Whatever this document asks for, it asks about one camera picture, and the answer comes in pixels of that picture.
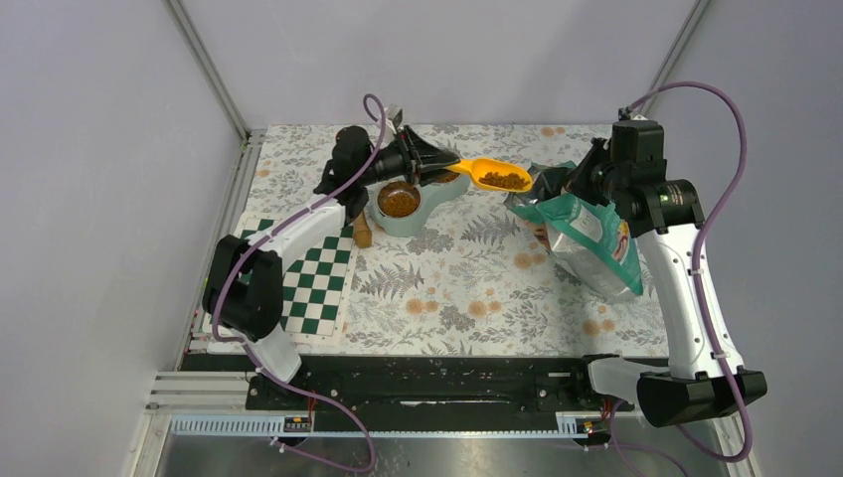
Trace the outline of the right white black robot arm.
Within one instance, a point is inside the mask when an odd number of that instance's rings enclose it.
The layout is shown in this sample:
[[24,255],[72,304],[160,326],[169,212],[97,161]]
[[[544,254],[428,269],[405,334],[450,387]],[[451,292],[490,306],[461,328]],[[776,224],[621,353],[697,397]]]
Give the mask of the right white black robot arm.
[[651,273],[665,323],[668,361],[657,368],[610,355],[587,360],[570,383],[572,400],[594,409],[608,396],[667,427],[726,417],[767,393],[761,371],[746,368],[723,318],[705,252],[695,248],[705,223],[697,190],[666,176],[664,129],[621,119],[595,138],[566,186],[592,205],[613,206]]

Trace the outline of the orange plastic scoop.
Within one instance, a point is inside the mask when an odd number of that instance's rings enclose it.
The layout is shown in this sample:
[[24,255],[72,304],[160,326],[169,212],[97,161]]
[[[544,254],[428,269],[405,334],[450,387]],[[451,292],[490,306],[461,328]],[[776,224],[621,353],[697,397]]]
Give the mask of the orange plastic scoop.
[[522,193],[528,192],[533,185],[532,177],[525,169],[487,157],[460,159],[445,169],[468,176],[478,189],[485,191]]

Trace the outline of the green pet food bag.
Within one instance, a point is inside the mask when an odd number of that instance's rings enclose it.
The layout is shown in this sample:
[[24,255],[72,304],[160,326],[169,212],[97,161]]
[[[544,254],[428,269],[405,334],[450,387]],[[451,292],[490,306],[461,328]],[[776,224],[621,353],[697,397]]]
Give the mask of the green pet food bag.
[[551,258],[582,284],[612,300],[643,293],[638,251],[627,222],[612,205],[592,205],[567,192],[576,164],[533,163],[532,188],[511,193],[505,208],[544,245]]

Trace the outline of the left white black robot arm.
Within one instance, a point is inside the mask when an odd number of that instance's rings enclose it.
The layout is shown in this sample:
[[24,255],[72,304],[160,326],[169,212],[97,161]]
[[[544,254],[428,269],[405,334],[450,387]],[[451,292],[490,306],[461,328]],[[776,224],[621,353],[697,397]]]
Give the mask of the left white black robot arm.
[[436,177],[457,164],[457,153],[421,139],[411,128],[387,144],[360,126],[335,135],[313,203],[248,238],[227,235],[215,248],[202,298],[219,342],[241,344],[258,372],[272,379],[270,395],[295,408],[308,395],[298,375],[301,358],[280,323],[283,277],[313,247],[350,225],[364,210],[368,186],[404,177]]

